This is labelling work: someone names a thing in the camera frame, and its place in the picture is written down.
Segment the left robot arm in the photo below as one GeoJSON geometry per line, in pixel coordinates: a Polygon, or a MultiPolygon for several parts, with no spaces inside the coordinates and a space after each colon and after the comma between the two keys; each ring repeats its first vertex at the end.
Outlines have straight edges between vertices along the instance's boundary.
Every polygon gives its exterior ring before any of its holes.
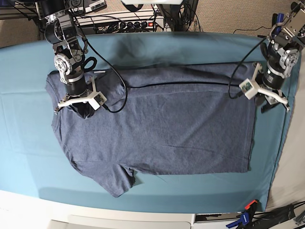
{"type": "Polygon", "coordinates": [[[256,64],[253,80],[261,88],[271,91],[282,99],[284,81],[291,76],[293,67],[305,48],[305,2],[291,4],[290,13],[275,13],[272,28],[267,36],[268,44],[260,45],[267,66],[256,64]]]}

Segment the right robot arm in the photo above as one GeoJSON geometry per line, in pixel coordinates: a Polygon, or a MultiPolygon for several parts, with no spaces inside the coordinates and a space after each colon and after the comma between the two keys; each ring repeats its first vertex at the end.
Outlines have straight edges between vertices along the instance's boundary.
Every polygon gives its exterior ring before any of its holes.
{"type": "Polygon", "coordinates": [[[95,68],[97,60],[85,58],[87,39],[79,32],[64,0],[40,0],[39,4],[46,20],[45,38],[52,44],[54,65],[66,89],[65,98],[55,111],[68,106],[81,118],[89,118],[95,113],[88,101],[93,89],[89,89],[84,74],[95,68]]]}

